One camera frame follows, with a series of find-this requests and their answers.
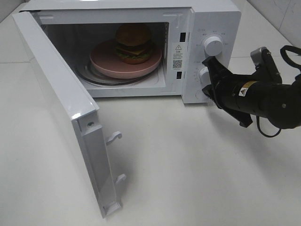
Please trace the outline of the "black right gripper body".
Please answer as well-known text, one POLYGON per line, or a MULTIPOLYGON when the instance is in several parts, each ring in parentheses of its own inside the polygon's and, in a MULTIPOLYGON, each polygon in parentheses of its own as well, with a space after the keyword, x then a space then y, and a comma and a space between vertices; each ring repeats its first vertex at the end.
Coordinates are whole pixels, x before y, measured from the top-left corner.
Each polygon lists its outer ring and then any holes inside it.
POLYGON ((237 85, 242 81, 241 74, 215 73, 213 76, 216 104, 226 112, 241 112, 237 105, 237 85))

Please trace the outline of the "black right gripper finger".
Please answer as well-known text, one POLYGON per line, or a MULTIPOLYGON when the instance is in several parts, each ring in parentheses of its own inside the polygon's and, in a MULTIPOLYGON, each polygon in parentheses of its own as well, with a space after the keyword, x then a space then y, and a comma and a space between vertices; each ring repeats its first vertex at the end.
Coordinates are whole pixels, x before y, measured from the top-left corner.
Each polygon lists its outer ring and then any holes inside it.
POLYGON ((233 110, 227 108, 221 100, 217 97, 213 85, 206 85, 203 89, 202 92, 210 98, 219 109, 222 109, 226 113, 228 113, 230 116, 235 118, 241 127, 248 127, 253 123, 251 119, 251 115, 248 113, 244 113, 241 111, 233 110))
POLYGON ((209 56, 202 64, 208 68, 210 81, 219 81, 232 74, 215 56, 209 56))

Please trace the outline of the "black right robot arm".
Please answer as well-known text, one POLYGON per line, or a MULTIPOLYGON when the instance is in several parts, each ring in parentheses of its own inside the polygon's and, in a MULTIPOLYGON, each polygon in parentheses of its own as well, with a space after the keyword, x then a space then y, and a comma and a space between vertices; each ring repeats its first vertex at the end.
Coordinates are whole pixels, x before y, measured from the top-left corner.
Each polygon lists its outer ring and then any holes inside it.
POLYGON ((251 115, 263 117, 279 129, 294 129, 301 125, 301 81, 280 84, 268 78, 261 66, 253 74, 234 74, 214 56, 203 61, 211 83, 204 94, 218 108, 239 121, 242 127, 252 123, 251 115))

